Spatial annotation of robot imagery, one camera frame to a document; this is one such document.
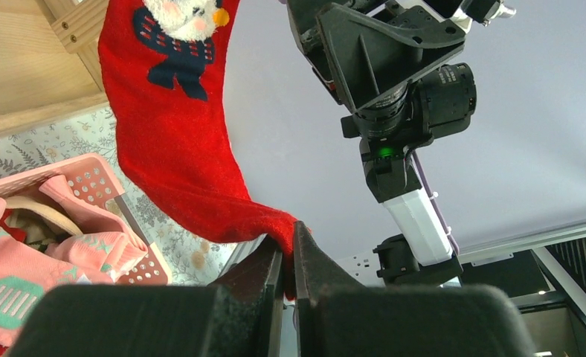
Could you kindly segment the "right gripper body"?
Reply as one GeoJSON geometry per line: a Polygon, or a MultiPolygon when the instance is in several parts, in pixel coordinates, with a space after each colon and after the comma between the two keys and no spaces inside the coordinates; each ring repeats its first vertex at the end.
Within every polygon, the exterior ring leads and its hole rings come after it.
{"type": "Polygon", "coordinates": [[[300,52],[335,102],[345,138],[358,138],[377,202],[420,188],[411,156],[465,130],[474,75],[451,64],[464,47],[465,1],[288,1],[300,52]]]}

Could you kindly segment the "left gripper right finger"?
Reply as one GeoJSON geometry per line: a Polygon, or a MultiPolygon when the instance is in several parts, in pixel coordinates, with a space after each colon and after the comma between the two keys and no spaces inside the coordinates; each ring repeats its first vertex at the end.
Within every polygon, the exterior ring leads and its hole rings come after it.
{"type": "Polygon", "coordinates": [[[341,356],[348,346],[343,294],[364,285],[319,248],[310,230],[294,225],[294,284],[299,356],[341,356]]]}

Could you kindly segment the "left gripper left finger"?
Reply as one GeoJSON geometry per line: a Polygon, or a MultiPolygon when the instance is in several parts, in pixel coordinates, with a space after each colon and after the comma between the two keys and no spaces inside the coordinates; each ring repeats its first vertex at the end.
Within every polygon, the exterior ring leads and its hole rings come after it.
{"type": "Polygon", "coordinates": [[[210,356],[278,356],[283,315],[283,252],[266,237],[212,284],[210,356]]]}

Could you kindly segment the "pink plastic basket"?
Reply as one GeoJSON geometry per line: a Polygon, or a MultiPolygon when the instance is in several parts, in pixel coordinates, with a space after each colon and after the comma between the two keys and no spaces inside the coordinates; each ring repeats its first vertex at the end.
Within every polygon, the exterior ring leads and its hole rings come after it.
{"type": "Polygon", "coordinates": [[[169,285],[170,267],[147,239],[125,203],[125,190],[108,162],[97,154],[48,164],[0,178],[0,197],[24,196],[68,216],[84,234],[123,232],[127,258],[117,283],[169,285]]]}

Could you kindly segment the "pink sock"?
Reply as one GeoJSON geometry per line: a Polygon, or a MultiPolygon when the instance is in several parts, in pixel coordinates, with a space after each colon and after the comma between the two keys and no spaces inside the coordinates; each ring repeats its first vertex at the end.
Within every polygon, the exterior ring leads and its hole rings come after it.
{"type": "MultiPolygon", "coordinates": [[[[0,218],[5,208],[0,198],[0,218]]],[[[0,226],[0,345],[13,344],[46,292],[62,284],[90,282],[77,266],[32,249],[0,226]]]]}
{"type": "Polygon", "coordinates": [[[149,253],[119,216],[76,197],[65,176],[48,179],[39,191],[60,205],[83,232],[50,245],[46,255],[81,268],[91,281],[116,283],[149,253]]]}

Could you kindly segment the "wooden hanger stand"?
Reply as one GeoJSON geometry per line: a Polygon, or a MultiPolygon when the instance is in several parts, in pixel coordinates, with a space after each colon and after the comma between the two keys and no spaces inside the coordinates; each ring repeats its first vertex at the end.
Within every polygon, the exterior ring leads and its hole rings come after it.
{"type": "Polygon", "coordinates": [[[106,106],[107,1],[0,0],[0,138],[106,106]]]}

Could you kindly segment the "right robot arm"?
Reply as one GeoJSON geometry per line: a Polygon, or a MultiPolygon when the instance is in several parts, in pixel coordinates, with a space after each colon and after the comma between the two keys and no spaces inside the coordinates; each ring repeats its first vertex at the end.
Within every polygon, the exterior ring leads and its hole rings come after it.
{"type": "Polygon", "coordinates": [[[416,151],[466,130],[474,75],[451,64],[473,22],[470,1],[288,1],[300,52],[358,138],[366,184],[399,234],[378,245],[387,284],[441,285],[461,275],[457,247],[416,151]]]}

